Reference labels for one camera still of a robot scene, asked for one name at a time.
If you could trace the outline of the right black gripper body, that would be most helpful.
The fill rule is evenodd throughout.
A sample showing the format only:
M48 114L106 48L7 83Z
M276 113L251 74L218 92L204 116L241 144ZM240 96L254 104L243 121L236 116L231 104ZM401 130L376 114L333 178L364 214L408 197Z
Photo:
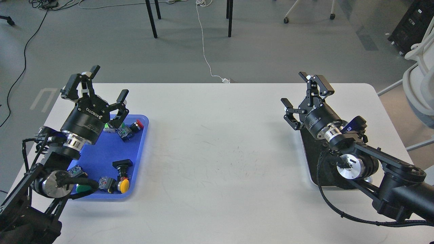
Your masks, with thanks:
M316 140L332 140L342 134L342 120L327 103L314 105L313 107L303 103L303 109L307 112L303 127Z

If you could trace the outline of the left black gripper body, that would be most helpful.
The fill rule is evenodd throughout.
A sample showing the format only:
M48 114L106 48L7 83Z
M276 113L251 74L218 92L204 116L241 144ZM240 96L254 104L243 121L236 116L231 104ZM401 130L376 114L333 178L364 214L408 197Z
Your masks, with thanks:
M66 136L63 146L80 152L85 144L96 144L110 113L104 113L109 104L99 96L73 100L74 109L61 127Z

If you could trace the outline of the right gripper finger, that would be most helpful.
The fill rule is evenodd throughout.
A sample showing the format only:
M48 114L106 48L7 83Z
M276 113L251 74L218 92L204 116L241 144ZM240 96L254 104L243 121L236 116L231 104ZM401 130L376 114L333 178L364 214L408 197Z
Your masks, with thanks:
M307 115L307 110L301 108L294 109L293 105L291 104L291 102L289 102L287 98L282 98L281 102L284 104L285 112L286 112L283 118L288 122L291 128L293 128L296 131L301 130L301 128L303 127L303 123L301 121L296 120L294 114Z
M323 75L308 75L305 72L298 73L307 84L304 100L299 108L318 108L325 103L325 98L335 93L330 83Z

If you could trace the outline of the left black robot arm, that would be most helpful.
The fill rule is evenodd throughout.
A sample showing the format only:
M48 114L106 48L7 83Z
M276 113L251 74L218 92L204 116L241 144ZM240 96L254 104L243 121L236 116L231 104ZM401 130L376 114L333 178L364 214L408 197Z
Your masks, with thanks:
M114 104L95 94L93 78L100 66L73 74L61 97L75 106L59 131L43 126L35 135L37 156L26 173L1 204L2 244L51 244L61 234L59 217L69 199L88 196L98 182L73 177L67 170L80 158L85 144L96 144L105 124L118 128L129 110L125 107L128 90Z

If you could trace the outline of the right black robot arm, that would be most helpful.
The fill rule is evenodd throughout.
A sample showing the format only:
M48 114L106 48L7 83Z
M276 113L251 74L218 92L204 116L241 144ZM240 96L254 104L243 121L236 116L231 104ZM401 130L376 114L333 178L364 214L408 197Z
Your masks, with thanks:
M380 148L367 144L361 116L342 120L326 103L334 89L322 75L299 72L307 84L304 100L294 107L287 98L284 119L300 131L310 176L326 204L341 218L386 227L433 226L433 186L426 173ZM392 221L367 221L335 207L324 195L321 181L342 189L358 189L372 199L378 214Z

